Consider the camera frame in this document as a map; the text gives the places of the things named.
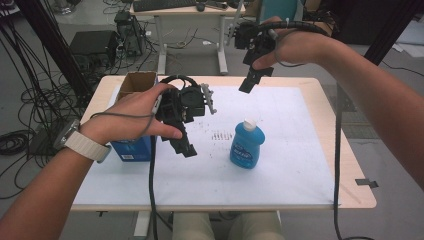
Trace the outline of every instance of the bottle label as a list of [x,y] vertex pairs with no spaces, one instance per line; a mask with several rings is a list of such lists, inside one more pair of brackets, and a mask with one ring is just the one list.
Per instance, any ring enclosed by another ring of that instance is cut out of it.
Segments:
[[234,153],[234,156],[239,160],[244,160],[248,162],[253,161],[252,154],[250,154],[243,146],[238,143],[233,145],[233,149],[231,151]]

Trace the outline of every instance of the gray floor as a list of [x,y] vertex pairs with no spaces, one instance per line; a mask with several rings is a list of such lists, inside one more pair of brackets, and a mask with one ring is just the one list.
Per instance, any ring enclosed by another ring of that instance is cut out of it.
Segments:
[[[42,50],[37,36],[29,27],[25,19],[19,15],[13,17],[16,28],[23,38],[30,44],[37,55],[42,56]],[[113,29],[113,26],[73,26],[61,25],[62,33],[68,42],[71,41],[76,31]],[[165,41],[184,41],[188,34],[194,34],[194,29],[173,31],[167,35]],[[196,33],[198,38],[204,38],[216,42],[216,34],[213,29],[199,29]],[[186,49],[170,50],[167,62],[166,74],[185,74],[190,76],[211,75],[218,76],[218,61],[215,46],[203,45],[204,40],[194,39]],[[352,46],[361,54],[367,50],[366,46]],[[244,51],[236,50],[232,46],[226,47],[226,56],[230,76],[245,76],[248,67],[241,63]],[[23,129],[18,121],[18,111],[22,105],[21,93],[25,90],[4,48],[0,48],[0,134],[13,130]],[[149,58],[142,70],[155,70],[156,55]],[[386,58],[386,63],[391,66],[404,67],[424,73],[424,59],[414,59],[406,53],[391,50]],[[424,77],[405,70],[392,70],[382,64],[382,68],[392,72],[403,79],[406,84],[424,94]],[[334,79],[325,71],[315,65],[305,65],[297,68],[276,67],[274,76],[283,77],[314,77],[320,80],[324,89],[332,89],[335,86]],[[326,91],[331,99],[331,90]],[[28,118],[29,108],[24,108],[21,119]],[[349,143],[362,167],[365,176],[378,182],[378,188],[373,189],[377,199],[377,207],[374,209],[341,210],[340,229],[344,237],[367,236],[374,239],[424,239],[424,193],[411,179],[411,177],[399,165],[393,155],[378,137],[360,137],[361,134],[348,135]],[[4,171],[15,162],[19,156],[0,157],[0,171]],[[11,195],[18,189],[14,184],[14,176],[23,162],[14,165],[0,178],[0,196]],[[17,184],[25,186],[39,171],[34,162],[28,162],[22,168]],[[0,200],[0,215],[2,215],[12,199]],[[131,239],[134,230],[134,213],[132,212],[71,212],[69,220],[63,231],[61,239]],[[220,219],[217,213],[212,217],[220,221],[213,221],[213,227],[217,239],[225,239],[231,221]],[[281,220],[286,239],[336,239],[333,227],[332,211],[302,210],[281,211]],[[170,239],[171,232],[159,224],[160,239]]]

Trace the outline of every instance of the blue liquid bottle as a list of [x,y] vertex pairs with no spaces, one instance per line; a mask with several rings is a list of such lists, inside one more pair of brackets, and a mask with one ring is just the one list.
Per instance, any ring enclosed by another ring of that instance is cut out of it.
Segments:
[[265,135],[256,126],[256,122],[245,119],[236,126],[236,135],[230,151],[231,161],[242,168],[254,168],[259,159],[260,145],[264,141]]

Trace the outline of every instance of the blue box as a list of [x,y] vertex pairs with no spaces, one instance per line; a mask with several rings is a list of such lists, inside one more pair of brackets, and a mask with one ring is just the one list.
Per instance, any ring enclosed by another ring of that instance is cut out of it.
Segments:
[[[156,72],[129,72],[119,89],[117,101],[134,92],[144,92],[158,83]],[[148,162],[152,158],[150,136],[138,140],[111,142],[113,149],[124,162]]]

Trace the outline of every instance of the watch face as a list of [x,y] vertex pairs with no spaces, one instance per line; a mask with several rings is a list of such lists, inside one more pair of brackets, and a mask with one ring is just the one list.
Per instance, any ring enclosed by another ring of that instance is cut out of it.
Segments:
[[66,141],[72,135],[73,132],[78,131],[80,122],[78,119],[74,119],[66,124],[63,130],[57,135],[56,140],[54,141],[53,147],[57,150],[62,149],[65,146]]

